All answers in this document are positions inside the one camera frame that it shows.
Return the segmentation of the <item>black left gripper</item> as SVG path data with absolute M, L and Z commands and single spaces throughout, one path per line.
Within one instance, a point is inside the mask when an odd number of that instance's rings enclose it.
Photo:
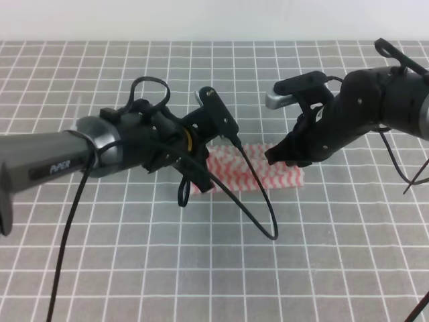
M 149 173 L 173 166 L 184 181 L 191 182 L 191 193 L 207 193 L 215 187 L 206 163 L 207 142 L 185 125 L 183 118 L 167 107 L 143 108 L 141 122 L 148 126 L 148 135 L 143 139 L 141 165 Z

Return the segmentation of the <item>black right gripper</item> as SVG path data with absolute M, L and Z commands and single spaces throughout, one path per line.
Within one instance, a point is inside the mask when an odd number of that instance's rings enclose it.
M 365 109 L 335 97 L 297 121 L 286 138 L 265 151 L 265 157 L 269 165 L 284 162 L 288 166 L 309 166 L 330 158 L 368 131 Z

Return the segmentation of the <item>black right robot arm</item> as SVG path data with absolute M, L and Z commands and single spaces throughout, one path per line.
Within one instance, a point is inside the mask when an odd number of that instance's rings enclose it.
M 269 164 L 306 167 L 325 161 L 378 125 L 428 139 L 428 70 L 383 38 L 374 45 L 399 64 L 350 72 L 337 95 L 325 85 L 331 78 L 320 71 L 278 81 L 266 93 L 269 109 L 297 103 L 302 110 L 293 130 L 265 152 Z

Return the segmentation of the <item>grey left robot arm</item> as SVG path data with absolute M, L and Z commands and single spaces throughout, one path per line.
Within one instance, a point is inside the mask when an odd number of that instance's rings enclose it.
M 153 109 L 149 101 L 138 99 L 129 112 L 101 109 L 98 117 L 83 117 L 71 130 L 1 137 L 1 234 L 12 230 L 13 195 L 84 170 L 91 156 L 92 178 L 136 166 L 149 173 L 173 166 L 196 186 L 210 190 L 212 184 L 195 174 L 189 162 L 154 145 L 168 145 L 204 164 L 205 144 L 216 134 L 209 114 L 200 107 L 178 118 L 167 107 L 155 114 Z

